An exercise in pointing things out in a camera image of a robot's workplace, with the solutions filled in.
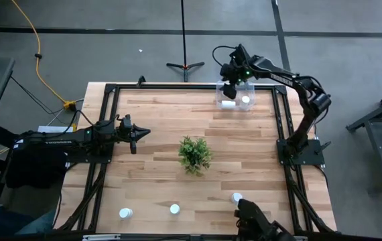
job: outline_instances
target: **wooden tabletop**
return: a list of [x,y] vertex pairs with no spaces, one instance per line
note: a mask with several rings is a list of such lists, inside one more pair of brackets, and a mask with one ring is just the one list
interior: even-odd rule
[[[88,83],[82,111],[93,122],[99,118],[105,84]],[[218,110],[213,90],[122,90],[117,114],[130,114],[133,123],[151,133],[138,142],[136,155],[130,154],[128,143],[115,145],[97,232],[237,234],[235,205],[230,201],[234,192],[292,231],[283,167],[276,154],[273,100],[270,91],[257,90],[255,95],[255,106],[243,112]],[[294,90],[288,89],[288,98],[297,127],[302,109]],[[281,98],[279,103],[284,119]],[[78,127],[87,126],[81,117]],[[184,135],[205,138],[212,151],[212,166],[202,177],[186,175],[178,162]],[[88,166],[78,164],[66,174],[57,227],[81,201]],[[303,166],[303,174],[309,202],[336,229],[323,175],[312,166]],[[170,214],[172,204],[180,206],[179,215]],[[133,217],[120,220],[121,208],[131,208]],[[301,205],[298,210],[304,227]]]

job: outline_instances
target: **small white object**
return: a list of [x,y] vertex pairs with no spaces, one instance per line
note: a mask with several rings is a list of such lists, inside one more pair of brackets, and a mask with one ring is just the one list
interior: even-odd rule
[[133,215],[133,210],[129,208],[123,208],[119,210],[119,217],[122,219],[131,218],[132,215]]
[[247,104],[247,103],[249,103],[249,101],[251,101],[251,99],[248,96],[244,96],[244,97],[242,97],[242,101],[243,101],[243,103]]
[[172,206],[170,206],[170,213],[179,214],[179,212],[180,212],[180,207],[178,204],[173,204]]
[[221,108],[231,109],[236,107],[236,102],[231,100],[223,100],[220,105]]
[[242,196],[240,193],[233,193],[233,194],[231,195],[231,201],[232,201],[235,205],[239,204],[239,200],[242,199],[242,198],[243,198],[243,196]]

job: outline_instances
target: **yellow cable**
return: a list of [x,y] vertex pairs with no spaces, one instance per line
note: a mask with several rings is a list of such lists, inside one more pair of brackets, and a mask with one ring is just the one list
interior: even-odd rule
[[[33,32],[35,33],[36,35],[36,39],[38,41],[38,54],[40,55],[41,54],[41,41],[39,39],[39,35],[35,29],[35,27],[33,26],[33,24],[31,23],[30,19],[27,17],[27,15],[23,12],[23,10],[21,10],[21,8],[19,7],[19,5],[14,1],[14,0],[11,0],[14,5],[18,8],[18,10],[21,12],[21,14],[23,14],[23,16],[27,19],[27,22],[29,22],[31,28],[33,29]],[[45,80],[41,77],[41,75],[39,74],[39,58],[36,57],[36,74],[38,75],[38,78],[42,81],[42,83],[45,84],[45,86],[47,88],[49,88],[51,90],[51,92],[57,96],[64,104],[66,103],[69,103],[68,101],[65,101],[60,95],[58,95],[50,86],[48,86],[46,83],[45,83]]]
[[6,151],[8,151],[8,150],[9,150],[9,148],[4,148],[4,149],[0,150],[0,154],[6,152]]

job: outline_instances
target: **green plant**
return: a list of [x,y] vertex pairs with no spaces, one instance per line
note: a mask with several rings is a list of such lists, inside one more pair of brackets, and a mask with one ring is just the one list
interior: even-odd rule
[[179,156],[182,157],[180,163],[185,167],[186,173],[201,176],[200,170],[202,167],[207,170],[212,159],[212,153],[206,141],[202,138],[193,141],[187,136],[180,144]]

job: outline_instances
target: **transparent container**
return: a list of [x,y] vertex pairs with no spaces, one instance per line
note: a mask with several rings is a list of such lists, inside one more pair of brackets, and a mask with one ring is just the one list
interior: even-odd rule
[[236,86],[237,95],[234,100],[222,93],[225,82],[216,83],[216,106],[221,110],[250,110],[255,104],[255,86],[252,82],[242,82]]

